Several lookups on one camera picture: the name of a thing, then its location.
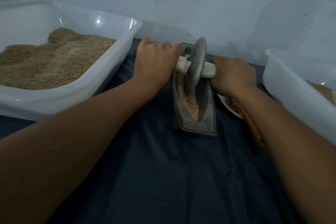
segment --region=metal disc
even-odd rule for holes
[[[189,94],[193,92],[196,88],[198,81],[200,80],[205,56],[207,55],[207,41],[204,37],[198,39],[191,50],[189,61],[191,61],[191,66],[188,69],[187,74],[184,78],[184,91]]]

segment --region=white plastic tub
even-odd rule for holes
[[[336,107],[307,81],[336,90],[336,64],[279,50],[269,56],[263,75],[268,92],[317,133],[336,144]]]
[[[0,115],[40,120],[90,98],[124,61],[140,20],[55,2],[0,5],[0,52],[11,44],[44,44],[50,32],[65,27],[79,34],[117,39],[76,81],[54,89],[0,86]]]

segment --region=wall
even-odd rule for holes
[[[265,64],[266,48],[336,62],[336,0],[50,1],[139,18],[138,37],[193,43],[205,36],[209,53],[257,64]]]

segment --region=handle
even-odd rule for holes
[[[264,149],[267,149],[266,144],[261,138],[257,127],[254,125],[254,123],[252,122],[250,117],[247,115],[247,113],[243,110],[243,108],[235,102],[231,103],[231,106],[233,107],[233,109],[235,109],[236,112],[240,113],[240,115],[243,116],[244,120],[246,121],[248,127],[250,128],[254,136],[254,139],[257,141],[257,143]]]

